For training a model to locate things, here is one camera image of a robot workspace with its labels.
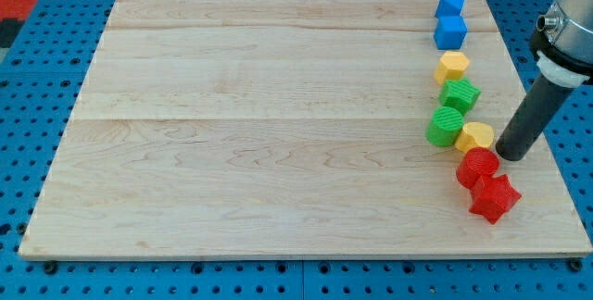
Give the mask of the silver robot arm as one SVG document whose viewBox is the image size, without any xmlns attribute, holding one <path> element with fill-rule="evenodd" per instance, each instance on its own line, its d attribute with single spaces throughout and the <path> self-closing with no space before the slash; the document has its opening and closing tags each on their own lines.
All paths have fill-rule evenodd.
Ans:
<svg viewBox="0 0 593 300">
<path fill-rule="evenodd" d="M 540 73 L 565 88 L 592 82 L 592 0 L 554 0 L 536 20 L 530 48 Z"/>
</svg>

